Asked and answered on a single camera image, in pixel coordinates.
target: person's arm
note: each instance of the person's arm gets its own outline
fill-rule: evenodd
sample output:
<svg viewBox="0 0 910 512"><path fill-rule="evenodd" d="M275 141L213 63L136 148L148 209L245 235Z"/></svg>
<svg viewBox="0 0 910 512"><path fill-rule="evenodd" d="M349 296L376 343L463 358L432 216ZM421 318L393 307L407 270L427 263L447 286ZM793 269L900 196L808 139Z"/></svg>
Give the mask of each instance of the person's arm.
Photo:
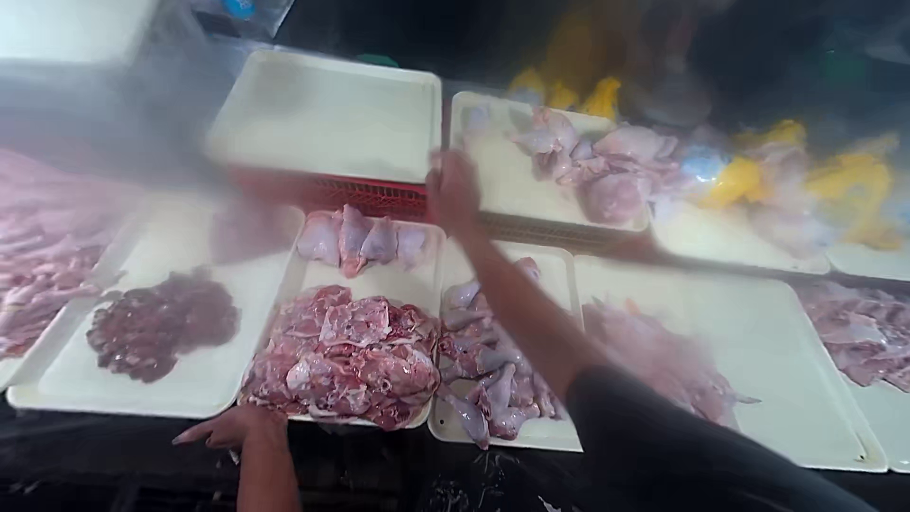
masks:
<svg viewBox="0 0 910 512"><path fill-rule="evenodd" d="M640 510L667 510L695 501L727 510L872 510L743 435L671 404L607 361L479 227L472 164L452 151L433 163L430 213L461 244L493 313L569 410L600 505L625 500Z"/></svg>
<svg viewBox="0 0 910 512"><path fill-rule="evenodd" d="M434 155L427 177L430 213L464 249L483 294L506 331L553 392L565 402L575 376L607 364L578 321L550 300L492 244L477 222L480 197L473 165L458 151Z"/></svg>
<svg viewBox="0 0 910 512"><path fill-rule="evenodd" d="M206 439L210 448L241 448L238 512L299 512L300 494L288 450L288 419L252 404L188 428L174 444Z"/></svg>

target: raw poultry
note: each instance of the raw poultry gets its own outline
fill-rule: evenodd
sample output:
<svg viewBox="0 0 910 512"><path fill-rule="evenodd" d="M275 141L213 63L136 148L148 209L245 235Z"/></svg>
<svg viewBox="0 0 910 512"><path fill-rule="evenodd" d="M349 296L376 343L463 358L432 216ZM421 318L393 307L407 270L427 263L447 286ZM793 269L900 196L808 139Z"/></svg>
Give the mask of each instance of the raw poultry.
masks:
<svg viewBox="0 0 910 512"><path fill-rule="evenodd" d="M515 264L535 282L540 279L534 259ZM529 419L565 417L550 387L493 318L476 280L450 287L442 300L446 333L440 353L451 364L440 370L438 396L455 409L479 447L487 449L491 436L515 439ZM450 387L459 379L476 381L466 396Z"/></svg>
<svg viewBox="0 0 910 512"><path fill-rule="evenodd" d="M307 217L297 243L300 256L340 267L347 278L372 264L398 261L405 270L423 263L427 233L388 217L371 220L346 204L341 211L317 211Z"/></svg>
<svg viewBox="0 0 910 512"><path fill-rule="evenodd" d="M0 151L0 359L25 354L84 284L137 191Z"/></svg>
<svg viewBox="0 0 910 512"><path fill-rule="evenodd" d="M437 323L385 297L354 301L350 288L306 290L281 307L239 402L319 421L407 426L440 383L432 361Z"/></svg>
<svg viewBox="0 0 910 512"><path fill-rule="evenodd" d="M588 218L612 227L642 215L646 201L679 174L671 159L677 138L625 125L595 142L549 108L535 108L532 130L512 141L531 153L537 179L573 187Z"/></svg>
<svg viewBox="0 0 910 512"><path fill-rule="evenodd" d="M171 272L166 281L124 292L96 310L86 338L98 366L151 383L174 369L179 353L230 341L239 312L225 287L209 277L204 267Z"/></svg>
<svg viewBox="0 0 910 512"><path fill-rule="evenodd" d="M655 318L594 300L582 308L588 337L607 360L690 413L738 428L733 407L759 400L737 394L695 340L671 333Z"/></svg>
<svg viewBox="0 0 910 512"><path fill-rule="evenodd" d="M910 392L910 309L873 289L818 282L797 289L834 364L853 382L884 380Z"/></svg>

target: forearm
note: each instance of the forearm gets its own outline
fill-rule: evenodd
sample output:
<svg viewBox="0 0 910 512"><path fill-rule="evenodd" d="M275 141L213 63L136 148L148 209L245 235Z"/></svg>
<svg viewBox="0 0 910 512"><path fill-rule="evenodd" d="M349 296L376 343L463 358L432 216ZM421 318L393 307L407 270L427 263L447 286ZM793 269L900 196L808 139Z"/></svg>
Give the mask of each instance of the forearm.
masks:
<svg viewBox="0 0 910 512"><path fill-rule="evenodd" d="M507 260L480 228L455 236L497 320L561 400L581 370L607 364L587 343L578 321Z"/></svg>
<svg viewBox="0 0 910 512"><path fill-rule="evenodd" d="M250 435L240 462L238 512L299 512L300 497L287 434L278 429Z"/></svg>

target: raw chicken breast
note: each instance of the raw chicken breast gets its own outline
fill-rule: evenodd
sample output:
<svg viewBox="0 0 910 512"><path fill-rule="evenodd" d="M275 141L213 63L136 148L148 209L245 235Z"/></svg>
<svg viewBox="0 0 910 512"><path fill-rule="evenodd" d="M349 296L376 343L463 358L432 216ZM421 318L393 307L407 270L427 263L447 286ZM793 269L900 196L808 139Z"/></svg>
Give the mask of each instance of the raw chicken breast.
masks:
<svg viewBox="0 0 910 512"><path fill-rule="evenodd" d="M339 250L341 255L341 273L351 279L360 273L367 264L367 259L360 254L364 240L367 239L372 222L356 208L344 205L342 212Z"/></svg>
<svg viewBox="0 0 910 512"><path fill-rule="evenodd" d="M427 258L427 232L416 226L399 226L396 256L405 270L419 267Z"/></svg>
<svg viewBox="0 0 910 512"><path fill-rule="evenodd" d="M579 189L588 219L620 227L642 215L650 182L632 173L610 174Z"/></svg>
<svg viewBox="0 0 910 512"><path fill-rule="evenodd" d="M327 211L317 211L307 217L303 233L297 241L297 252L305 260L319 260L333 267L340 264L339 230L341 216Z"/></svg>
<svg viewBox="0 0 910 512"><path fill-rule="evenodd" d="M395 227L388 217L373 221L373 228L363 241L360 256L367 261L376 261L380 265L389 264L395 259L398 250L398 237Z"/></svg>

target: raw chicken thigh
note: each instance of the raw chicken thigh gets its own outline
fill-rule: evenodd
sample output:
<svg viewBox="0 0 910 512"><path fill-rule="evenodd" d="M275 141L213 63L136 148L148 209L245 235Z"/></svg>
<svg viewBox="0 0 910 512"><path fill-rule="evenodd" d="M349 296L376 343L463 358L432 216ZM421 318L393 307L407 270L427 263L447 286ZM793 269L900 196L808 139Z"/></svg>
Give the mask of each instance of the raw chicken thigh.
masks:
<svg viewBox="0 0 910 512"><path fill-rule="evenodd" d="M306 290L282 306L253 360L239 402L319 421L409 425L440 384L430 359L439 329L412 305L351 301L350 289Z"/></svg>
<svg viewBox="0 0 910 512"><path fill-rule="evenodd" d="M306 260L341 267L348 279L373 263L400 261L406 271L419 267L428 255L426 230L396 225L388 217L365 218L346 204L342 211L316 211L307 217L297 251Z"/></svg>
<svg viewBox="0 0 910 512"><path fill-rule="evenodd" d="M396 258L405 270L415 269L423 264L427 256L427 232L415 226L399 226L397 229L398 248Z"/></svg>
<svg viewBox="0 0 910 512"><path fill-rule="evenodd" d="M341 273L347 278L352 278L360 273L360 269L367 264L367 258L360 253L363 242L367 239L372 228L372 222L360 212L349 205L344 205L339 235L339 249L341 252Z"/></svg>
<svg viewBox="0 0 910 512"><path fill-rule="evenodd" d="M758 400L737 394L694 340L671 333L630 302L626 312L594 300L582 307L589 339L611 362L690 413L737 428L733 407Z"/></svg>
<svg viewBox="0 0 910 512"><path fill-rule="evenodd" d="M307 217L300 239L297 241L297 252L307 260L319 260L338 267L341 262L339 251L339 230L341 216L337 213L317 211Z"/></svg>
<svg viewBox="0 0 910 512"><path fill-rule="evenodd" d="M532 258L515 262L533 281L541 270ZM438 396L458 414L477 446L487 449L490 436L515 439L525 421L560 419L556 396L492 316L477 281L457 284L443 296L442 321L447 332L440 353L451 364L440 370L444 384ZM458 379L475 384L461 397L446 385Z"/></svg>
<svg viewBox="0 0 910 512"><path fill-rule="evenodd" d="M395 259L397 250L398 235L395 227L392 226L391 219L384 217L373 222L373 229L369 231L367 238L363 241L360 255L367 261L387 265Z"/></svg>

